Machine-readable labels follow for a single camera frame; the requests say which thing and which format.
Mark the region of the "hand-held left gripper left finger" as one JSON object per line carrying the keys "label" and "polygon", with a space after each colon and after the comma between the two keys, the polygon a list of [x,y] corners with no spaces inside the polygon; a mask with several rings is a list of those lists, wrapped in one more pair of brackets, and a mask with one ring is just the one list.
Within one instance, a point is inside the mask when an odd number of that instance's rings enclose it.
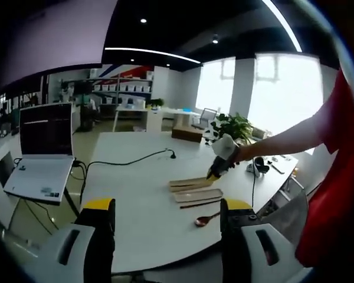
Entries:
{"label": "hand-held left gripper left finger", "polygon": [[110,282],[115,249],[116,200],[87,202],[74,223],[40,249],[37,282]]}

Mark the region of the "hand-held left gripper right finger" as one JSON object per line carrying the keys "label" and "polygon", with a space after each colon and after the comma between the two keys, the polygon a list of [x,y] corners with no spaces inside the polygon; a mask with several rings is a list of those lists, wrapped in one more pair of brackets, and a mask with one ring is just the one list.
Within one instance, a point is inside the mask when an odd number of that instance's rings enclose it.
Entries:
{"label": "hand-held left gripper right finger", "polygon": [[295,257],[295,247],[275,227],[260,223],[241,200],[221,199],[222,281],[303,282],[311,268]]}

